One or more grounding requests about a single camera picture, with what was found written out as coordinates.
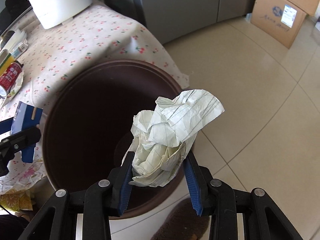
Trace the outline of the red can with cartoon face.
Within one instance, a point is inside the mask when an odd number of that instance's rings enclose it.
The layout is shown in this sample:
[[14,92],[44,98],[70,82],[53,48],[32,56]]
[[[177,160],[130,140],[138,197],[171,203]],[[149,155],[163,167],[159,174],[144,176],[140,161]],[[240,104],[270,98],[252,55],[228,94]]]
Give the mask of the red can with cartoon face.
[[9,93],[18,76],[22,73],[22,65],[14,61],[0,78],[0,97],[5,98]]

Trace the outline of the grey refrigerator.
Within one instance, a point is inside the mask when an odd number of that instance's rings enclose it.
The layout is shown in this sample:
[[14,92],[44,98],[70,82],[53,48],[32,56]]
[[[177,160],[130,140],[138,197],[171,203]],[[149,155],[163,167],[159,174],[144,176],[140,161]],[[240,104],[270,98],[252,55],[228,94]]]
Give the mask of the grey refrigerator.
[[255,0],[104,0],[113,10],[137,20],[161,44],[204,27],[245,16]]

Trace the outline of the white nut snack bag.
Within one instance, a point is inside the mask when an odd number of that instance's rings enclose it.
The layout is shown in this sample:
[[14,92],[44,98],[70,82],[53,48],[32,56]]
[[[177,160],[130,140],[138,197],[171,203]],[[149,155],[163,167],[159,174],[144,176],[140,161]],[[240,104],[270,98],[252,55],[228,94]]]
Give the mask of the white nut snack bag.
[[13,84],[12,88],[10,89],[9,94],[4,99],[1,99],[1,108],[3,108],[5,105],[7,105],[15,97],[15,95],[19,92],[19,90],[22,87],[23,76],[24,76],[24,71],[22,71],[19,74],[19,76],[17,77],[15,83]]

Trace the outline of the brown plastic trash bin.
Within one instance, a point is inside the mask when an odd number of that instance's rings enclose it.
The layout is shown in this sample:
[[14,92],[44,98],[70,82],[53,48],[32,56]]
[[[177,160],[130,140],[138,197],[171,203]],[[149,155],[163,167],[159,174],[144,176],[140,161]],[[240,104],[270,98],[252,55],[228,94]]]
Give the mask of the brown plastic trash bin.
[[133,117],[181,90],[167,72],[138,60],[104,62],[74,77],[59,93],[42,136],[52,187],[73,193],[107,178],[132,143]]

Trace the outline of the cherry print tablecloth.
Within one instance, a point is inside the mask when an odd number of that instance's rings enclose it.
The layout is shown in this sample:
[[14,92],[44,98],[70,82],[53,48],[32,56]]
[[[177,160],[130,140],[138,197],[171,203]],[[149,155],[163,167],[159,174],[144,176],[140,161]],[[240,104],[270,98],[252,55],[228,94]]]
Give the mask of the cherry print tablecloth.
[[[17,28],[27,33],[29,43],[18,59],[23,66],[23,83],[15,97],[1,108],[1,119],[12,118],[20,101],[41,108],[42,136],[59,93],[78,74],[98,64],[123,59],[144,61],[171,75],[182,90],[189,87],[189,77],[144,25],[100,2],[94,2],[71,22],[52,29],[44,29],[30,11]],[[31,164],[23,163],[20,155],[9,162],[9,173],[1,178],[1,194],[28,190],[48,177],[42,143],[41,138]]]

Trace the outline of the blue tissue pack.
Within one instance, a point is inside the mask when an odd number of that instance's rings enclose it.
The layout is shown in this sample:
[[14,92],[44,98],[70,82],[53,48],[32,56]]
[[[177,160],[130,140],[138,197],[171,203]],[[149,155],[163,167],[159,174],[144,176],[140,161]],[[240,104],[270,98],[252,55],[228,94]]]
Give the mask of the blue tissue pack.
[[32,163],[36,143],[41,138],[41,132],[37,127],[40,124],[43,109],[19,102],[11,126],[11,134],[17,134],[14,142],[15,152],[21,151],[21,159],[24,163]]

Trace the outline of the white stacked bowls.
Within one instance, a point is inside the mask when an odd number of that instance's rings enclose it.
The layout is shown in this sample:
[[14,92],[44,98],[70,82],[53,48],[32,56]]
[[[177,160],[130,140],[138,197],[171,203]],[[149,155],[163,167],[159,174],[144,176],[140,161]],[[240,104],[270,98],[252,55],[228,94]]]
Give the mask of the white stacked bowls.
[[13,49],[18,46],[21,42],[23,42],[27,38],[27,33],[25,31],[21,31],[17,29],[15,33],[9,38],[8,42],[4,45],[4,49],[8,52],[13,51]]

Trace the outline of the lower cardboard box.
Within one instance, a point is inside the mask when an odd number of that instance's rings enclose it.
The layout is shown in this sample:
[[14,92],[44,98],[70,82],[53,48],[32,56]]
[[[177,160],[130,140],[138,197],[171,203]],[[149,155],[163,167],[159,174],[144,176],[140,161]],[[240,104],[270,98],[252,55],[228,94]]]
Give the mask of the lower cardboard box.
[[251,23],[290,48],[306,12],[287,0],[255,0]]

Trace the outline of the light blue milk carton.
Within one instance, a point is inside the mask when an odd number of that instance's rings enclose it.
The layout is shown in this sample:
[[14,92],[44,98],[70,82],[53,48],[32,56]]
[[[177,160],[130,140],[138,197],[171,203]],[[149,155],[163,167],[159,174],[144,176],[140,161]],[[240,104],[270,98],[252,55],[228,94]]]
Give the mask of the light blue milk carton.
[[9,53],[11,54],[11,56],[16,60],[18,59],[24,52],[26,52],[26,50],[29,47],[29,43],[28,41],[25,39],[22,42],[20,42],[19,44],[17,44],[14,48],[12,48],[11,51],[9,51]]

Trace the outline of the yellow green sponge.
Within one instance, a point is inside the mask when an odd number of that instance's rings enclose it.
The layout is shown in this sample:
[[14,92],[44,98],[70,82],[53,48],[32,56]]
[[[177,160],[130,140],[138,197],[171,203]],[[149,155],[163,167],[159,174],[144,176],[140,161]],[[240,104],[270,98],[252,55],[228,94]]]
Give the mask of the yellow green sponge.
[[3,49],[0,55],[0,76],[4,74],[7,68],[15,61],[14,57],[8,52],[7,49]]

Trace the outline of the lined paper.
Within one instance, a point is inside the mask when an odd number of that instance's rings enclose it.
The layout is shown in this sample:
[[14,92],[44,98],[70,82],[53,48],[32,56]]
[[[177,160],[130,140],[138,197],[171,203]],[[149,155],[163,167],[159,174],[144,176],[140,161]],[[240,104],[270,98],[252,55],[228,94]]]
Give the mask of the lined paper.
[[129,184],[164,187],[172,181],[198,132],[225,111],[220,100],[203,89],[182,91],[174,99],[158,97],[153,111],[133,117],[129,147],[135,156]]

